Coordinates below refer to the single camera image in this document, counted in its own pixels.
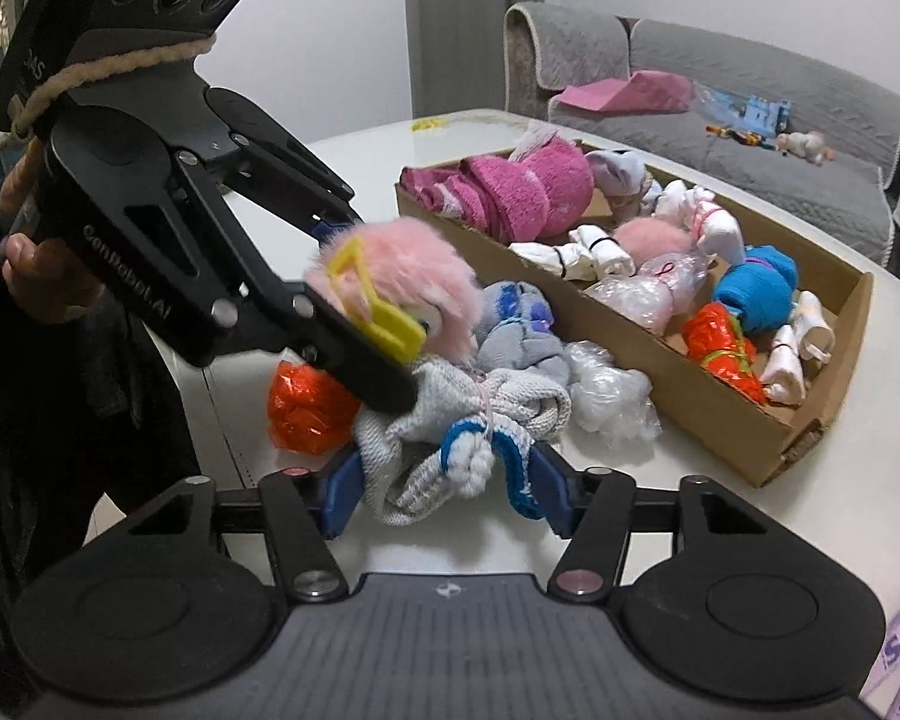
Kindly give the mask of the left hand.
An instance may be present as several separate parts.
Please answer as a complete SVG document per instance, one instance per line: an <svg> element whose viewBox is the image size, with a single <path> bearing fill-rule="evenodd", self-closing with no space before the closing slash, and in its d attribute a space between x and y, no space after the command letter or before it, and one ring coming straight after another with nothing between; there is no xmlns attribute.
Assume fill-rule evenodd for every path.
<svg viewBox="0 0 900 720"><path fill-rule="evenodd" d="M105 288L63 241L35 244L25 232L9 232L23 204L34 195L42 164L43 143L32 140L2 183L0 221L6 241L1 273L20 309L44 322L63 323L84 316Z"/></svg>

